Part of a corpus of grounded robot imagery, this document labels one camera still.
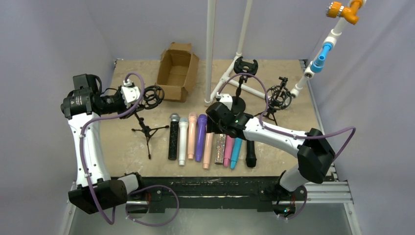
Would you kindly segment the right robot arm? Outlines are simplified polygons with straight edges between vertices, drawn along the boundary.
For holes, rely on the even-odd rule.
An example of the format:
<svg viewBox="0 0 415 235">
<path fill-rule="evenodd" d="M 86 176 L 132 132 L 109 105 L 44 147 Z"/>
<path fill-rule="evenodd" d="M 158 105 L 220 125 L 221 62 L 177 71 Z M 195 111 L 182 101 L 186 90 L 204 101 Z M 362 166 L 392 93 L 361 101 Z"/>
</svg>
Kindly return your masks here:
<svg viewBox="0 0 415 235">
<path fill-rule="evenodd" d="M 264 143 L 296 157 L 297 165 L 282 173 L 278 182 L 288 192 L 308 182 L 321 184 L 335 158 L 334 150 L 318 129 L 304 132 L 263 123 L 250 114 L 235 115 L 221 102 L 210 105 L 206 115 L 217 134 Z"/>
</svg>

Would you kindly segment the tripod shock mount stand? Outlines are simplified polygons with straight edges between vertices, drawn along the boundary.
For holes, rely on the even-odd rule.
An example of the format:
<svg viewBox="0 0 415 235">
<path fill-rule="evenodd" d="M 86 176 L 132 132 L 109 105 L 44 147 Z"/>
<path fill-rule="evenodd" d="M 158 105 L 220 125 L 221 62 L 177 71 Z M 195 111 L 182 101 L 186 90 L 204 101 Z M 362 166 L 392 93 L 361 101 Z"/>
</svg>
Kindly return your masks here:
<svg viewBox="0 0 415 235">
<path fill-rule="evenodd" d="M 144 118 L 138 115 L 138 112 L 143 110 L 151 110 L 159 106 L 164 99 L 164 90 L 158 85 L 151 85 L 144 89 L 143 91 L 143 100 L 138 105 L 136 111 L 133 113 L 134 117 L 138 120 L 140 129 L 132 128 L 133 132 L 142 132 L 146 137 L 146 146 L 148 151 L 148 159 L 151 159 L 149 141 L 154 136 L 154 134 L 161 129 L 168 129 L 169 125 L 162 127 L 150 128 L 150 126 L 145 125 Z"/>
<path fill-rule="evenodd" d="M 279 80 L 281 80 L 279 85 L 272 86 L 267 90 L 269 107 L 264 115 L 265 118 L 273 121 L 275 125 L 278 125 L 275 113 L 287 109 L 293 100 L 293 95 L 286 87 L 288 78 L 280 76 Z"/>
</svg>

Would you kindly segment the black microphone orange cap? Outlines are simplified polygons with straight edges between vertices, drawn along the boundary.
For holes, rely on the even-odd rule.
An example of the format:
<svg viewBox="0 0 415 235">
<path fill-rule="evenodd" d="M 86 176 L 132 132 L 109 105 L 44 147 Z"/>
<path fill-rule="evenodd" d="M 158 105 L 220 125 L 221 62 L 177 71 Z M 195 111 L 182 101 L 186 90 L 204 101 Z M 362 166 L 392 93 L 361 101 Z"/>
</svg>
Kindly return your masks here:
<svg viewBox="0 0 415 235">
<path fill-rule="evenodd" d="M 255 153 L 255 142 L 254 141 L 246 141 L 246 165 L 249 168 L 256 167 L 256 153 Z"/>
</svg>

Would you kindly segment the blue microphone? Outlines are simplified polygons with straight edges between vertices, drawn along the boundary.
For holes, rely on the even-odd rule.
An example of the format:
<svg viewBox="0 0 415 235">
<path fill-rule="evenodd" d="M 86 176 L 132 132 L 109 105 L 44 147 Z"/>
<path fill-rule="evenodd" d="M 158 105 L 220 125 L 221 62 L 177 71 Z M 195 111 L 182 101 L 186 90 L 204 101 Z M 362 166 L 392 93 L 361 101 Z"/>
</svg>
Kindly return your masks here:
<svg viewBox="0 0 415 235">
<path fill-rule="evenodd" d="M 241 146 L 242 146 L 242 139 L 240 138 L 236 138 L 234 140 L 234 144 L 233 144 L 233 148 L 232 148 L 232 152 L 231 152 L 231 162 L 230 162 L 230 169 L 234 170 L 238 159 L 239 159 L 239 154 L 240 154 L 240 150 L 241 150 Z"/>
</svg>

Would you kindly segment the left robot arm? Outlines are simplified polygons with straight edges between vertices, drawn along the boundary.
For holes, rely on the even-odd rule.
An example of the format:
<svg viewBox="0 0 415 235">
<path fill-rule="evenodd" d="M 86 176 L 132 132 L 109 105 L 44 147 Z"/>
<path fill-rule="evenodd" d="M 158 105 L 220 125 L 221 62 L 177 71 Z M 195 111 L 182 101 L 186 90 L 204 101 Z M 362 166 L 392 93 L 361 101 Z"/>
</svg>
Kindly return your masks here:
<svg viewBox="0 0 415 235">
<path fill-rule="evenodd" d="M 61 104 L 73 135 L 77 160 L 76 189 L 68 192 L 69 201 L 88 214 L 125 204 L 128 195 L 140 187 L 141 177 L 136 172 L 110 176 L 100 135 L 101 121 L 130 115 L 143 100 L 144 81 L 141 75 L 137 77 L 140 86 L 125 77 L 115 95 L 103 96 L 98 76 L 74 76 L 74 90 Z"/>
</svg>

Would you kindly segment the black sparkly microphone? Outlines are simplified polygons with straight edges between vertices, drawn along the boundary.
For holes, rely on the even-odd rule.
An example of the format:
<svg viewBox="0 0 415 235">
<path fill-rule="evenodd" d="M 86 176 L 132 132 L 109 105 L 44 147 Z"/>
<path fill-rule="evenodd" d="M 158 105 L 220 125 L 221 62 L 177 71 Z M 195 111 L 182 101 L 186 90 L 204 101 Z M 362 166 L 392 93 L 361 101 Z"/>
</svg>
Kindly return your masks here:
<svg viewBox="0 0 415 235">
<path fill-rule="evenodd" d="M 168 159 L 171 161 L 177 159 L 179 121 L 180 116 L 177 113 L 172 113 L 170 115 Z"/>
</svg>

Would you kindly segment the cardboard box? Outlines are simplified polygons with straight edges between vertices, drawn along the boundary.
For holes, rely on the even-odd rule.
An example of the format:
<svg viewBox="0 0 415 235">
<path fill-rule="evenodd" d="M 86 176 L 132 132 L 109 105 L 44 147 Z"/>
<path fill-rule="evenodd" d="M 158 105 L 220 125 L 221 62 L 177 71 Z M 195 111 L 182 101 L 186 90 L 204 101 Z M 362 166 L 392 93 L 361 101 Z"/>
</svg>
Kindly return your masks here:
<svg viewBox="0 0 415 235">
<path fill-rule="evenodd" d="M 197 80 L 199 57 L 192 44 L 172 42 L 161 54 L 156 84 L 164 91 L 164 100 L 184 103 Z"/>
</svg>

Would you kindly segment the round base mic stand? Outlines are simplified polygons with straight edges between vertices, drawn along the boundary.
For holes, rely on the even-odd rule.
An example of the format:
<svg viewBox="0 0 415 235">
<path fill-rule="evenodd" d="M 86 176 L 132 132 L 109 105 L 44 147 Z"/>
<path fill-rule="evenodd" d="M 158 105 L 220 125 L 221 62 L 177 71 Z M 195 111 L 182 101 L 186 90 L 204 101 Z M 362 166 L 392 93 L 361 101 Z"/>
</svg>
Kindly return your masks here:
<svg viewBox="0 0 415 235">
<path fill-rule="evenodd" d="M 253 60 L 253 62 L 248 62 L 243 60 L 243 56 L 240 56 L 236 59 L 234 63 L 233 70 L 236 74 L 239 73 L 247 73 L 249 75 L 241 75 L 239 76 L 239 85 L 236 89 L 235 95 L 232 96 L 232 107 L 231 111 L 234 114 L 243 113 L 246 109 L 245 101 L 240 97 L 242 92 L 242 85 L 248 81 L 249 77 L 256 75 L 258 70 L 258 62 L 257 60 Z"/>
</svg>

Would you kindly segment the pink microphone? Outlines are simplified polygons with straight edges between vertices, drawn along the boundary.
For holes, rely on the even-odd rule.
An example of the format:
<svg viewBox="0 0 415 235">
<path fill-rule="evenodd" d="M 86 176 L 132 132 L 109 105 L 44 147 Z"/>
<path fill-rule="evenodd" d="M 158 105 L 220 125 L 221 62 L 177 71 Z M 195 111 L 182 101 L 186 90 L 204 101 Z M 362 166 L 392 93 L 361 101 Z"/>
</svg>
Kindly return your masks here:
<svg viewBox="0 0 415 235">
<path fill-rule="evenodd" d="M 230 166 L 233 145 L 234 145 L 234 138 L 231 138 L 230 136 L 226 136 L 225 149 L 224 149 L 224 161 L 223 161 L 224 167 Z"/>
</svg>

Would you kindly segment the white microphone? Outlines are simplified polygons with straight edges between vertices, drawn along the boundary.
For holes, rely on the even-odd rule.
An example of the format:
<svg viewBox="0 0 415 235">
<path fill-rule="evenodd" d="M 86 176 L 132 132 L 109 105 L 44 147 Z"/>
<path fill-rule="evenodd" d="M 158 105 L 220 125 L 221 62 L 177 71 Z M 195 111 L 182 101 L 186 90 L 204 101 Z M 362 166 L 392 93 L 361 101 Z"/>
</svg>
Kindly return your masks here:
<svg viewBox="0 0 415 235">
<path fill-rule="evenodd" d="M 188 129 L 188 118 L 182 117 L 179 121 L 179 166 L 185 165 L 186 160 L 186 148 L 187 148 L 187 129 Z"/>
</svg>

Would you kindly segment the glitter sequin microphone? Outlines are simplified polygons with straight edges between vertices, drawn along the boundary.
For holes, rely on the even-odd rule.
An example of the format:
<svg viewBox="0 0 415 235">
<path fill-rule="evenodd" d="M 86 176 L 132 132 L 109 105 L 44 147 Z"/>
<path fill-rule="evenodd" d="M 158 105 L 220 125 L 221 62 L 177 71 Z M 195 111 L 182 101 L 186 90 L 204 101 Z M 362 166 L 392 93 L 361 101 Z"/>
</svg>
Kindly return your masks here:
<svg viewBox="0 0 415 235">
<path fill-rule="evenodd" d="M 226 145 L 226 134 L 216 135 L 216 149 L 214 154 L 214 163 L 222 165 L 224 162 L 224 151 Z"/>
</svg>

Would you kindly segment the beige microphone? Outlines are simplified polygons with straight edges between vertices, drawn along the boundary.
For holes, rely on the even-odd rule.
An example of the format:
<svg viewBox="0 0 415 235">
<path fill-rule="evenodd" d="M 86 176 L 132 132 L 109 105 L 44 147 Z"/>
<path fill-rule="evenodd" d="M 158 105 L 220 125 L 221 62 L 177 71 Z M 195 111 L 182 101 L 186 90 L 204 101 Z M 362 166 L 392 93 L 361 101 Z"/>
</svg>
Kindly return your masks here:
<svg viewBox="0 0 415 235">
<path fill-rule="evenodd" d="M 191 112 L 188 116 L 189 130 L 188 130 L 188 145 L 187 155 L 189 160 L 194 159 L 195 154 L 195 137 L 196 137 L 196 125 L 197 115 L 195 112 Z"/>
<path fill-rule="evenodd" d="M 214 133 L 206 133 L 204 154 L 203 154 L 203 169 L 208 170 L 210 166 L 211 151 L 212 151 L 212 141 Z"/>
</svg>

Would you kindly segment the purple microphone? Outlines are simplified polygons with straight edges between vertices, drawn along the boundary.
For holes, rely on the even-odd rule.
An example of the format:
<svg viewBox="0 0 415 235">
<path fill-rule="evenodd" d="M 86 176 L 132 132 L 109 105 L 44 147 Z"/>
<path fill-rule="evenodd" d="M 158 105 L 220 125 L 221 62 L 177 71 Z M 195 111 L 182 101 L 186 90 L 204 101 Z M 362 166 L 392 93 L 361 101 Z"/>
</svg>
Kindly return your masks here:
<svg viewBox="0 0 415 235">
<path fill-rule="evenodd" d="M 197 138 L 196 138 L 196 150 L 195 150 L 195 161 L 200 162 L 203 156 L 206 127 L 207 127 L 207 116 L 200 114 L 197 120 Z"/>
</svg>

